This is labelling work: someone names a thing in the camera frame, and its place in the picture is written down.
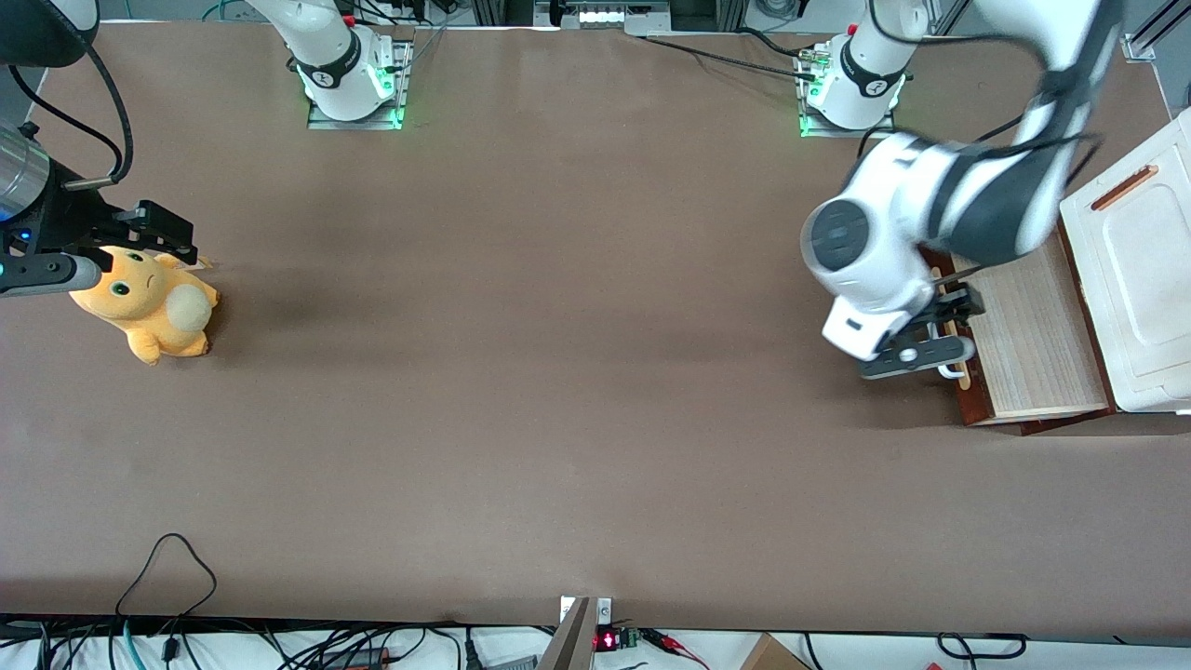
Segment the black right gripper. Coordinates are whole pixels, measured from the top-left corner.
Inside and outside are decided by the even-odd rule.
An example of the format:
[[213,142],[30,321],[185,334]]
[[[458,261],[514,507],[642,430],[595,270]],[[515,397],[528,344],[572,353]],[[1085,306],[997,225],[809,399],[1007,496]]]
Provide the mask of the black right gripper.
[[48,169],[46,187],[33,205],[33,253],[75,253],[77,248],[116,246],[152,256],[166,267],[199,267],[194,225],[152,200],[141,200],[141,240],[116,219],[121,212],[98,190],[67,190],[77,179],[66,165]]

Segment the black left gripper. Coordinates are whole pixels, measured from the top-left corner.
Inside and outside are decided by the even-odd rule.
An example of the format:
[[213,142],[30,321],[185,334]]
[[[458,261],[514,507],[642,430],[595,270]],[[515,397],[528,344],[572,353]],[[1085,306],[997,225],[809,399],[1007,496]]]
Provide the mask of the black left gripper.
[[941,338],[943,324],[956,323],[959,327],[966,328],[972,317],[983,314],[985,305],[980,293],[969,284],[955,284],[941,294],[940,302],[933,303],[930,311],[923,311],[910,319],[904,328],[904,339],[912,346],[934,342]]

